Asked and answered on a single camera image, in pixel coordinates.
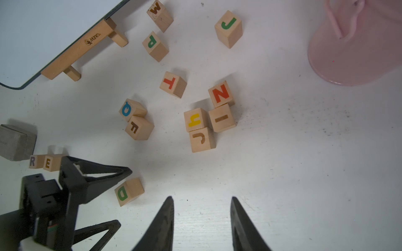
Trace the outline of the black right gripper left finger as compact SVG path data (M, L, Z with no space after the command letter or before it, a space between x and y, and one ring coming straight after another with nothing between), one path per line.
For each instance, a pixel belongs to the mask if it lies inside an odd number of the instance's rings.
M174 201L168 196L133 251L172 251Z

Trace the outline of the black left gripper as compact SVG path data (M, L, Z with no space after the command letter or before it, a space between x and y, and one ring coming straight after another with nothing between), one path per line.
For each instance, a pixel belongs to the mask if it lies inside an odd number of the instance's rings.
M71 251L71 242L62 246L61 227L63 215L60 199L69 203L87 204L132 174L123 166L98 164L64 156L61 159L59 183L45 180L42 174L22 179L19 208L1 215L1 250ZM108 221L74 231L73 245L98 233L106 233L90 249L101 251L120 229L118 220Z

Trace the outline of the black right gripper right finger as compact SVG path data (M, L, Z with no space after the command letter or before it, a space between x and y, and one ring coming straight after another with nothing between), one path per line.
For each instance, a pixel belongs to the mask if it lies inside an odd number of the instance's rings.
M236 197L231 199L230 218L234 251L271 251Z

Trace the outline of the wooden block letter D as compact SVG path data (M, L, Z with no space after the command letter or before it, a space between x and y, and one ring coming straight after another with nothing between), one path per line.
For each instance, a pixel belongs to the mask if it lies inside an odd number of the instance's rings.
M139 177L123 182L115 189L119 205L122 207L144 194L144 188Z

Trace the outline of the wooden block letter E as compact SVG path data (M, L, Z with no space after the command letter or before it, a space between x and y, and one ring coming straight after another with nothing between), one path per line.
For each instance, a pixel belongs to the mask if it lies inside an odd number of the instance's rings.
M49 154L45 156L43 169L49 172L59 171L64 154Z

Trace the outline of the wooden block letter R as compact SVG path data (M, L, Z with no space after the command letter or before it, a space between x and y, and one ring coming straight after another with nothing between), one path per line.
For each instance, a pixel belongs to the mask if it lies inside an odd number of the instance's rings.
M44 167L46 155L31 155L29 159L30 169L39 169Z

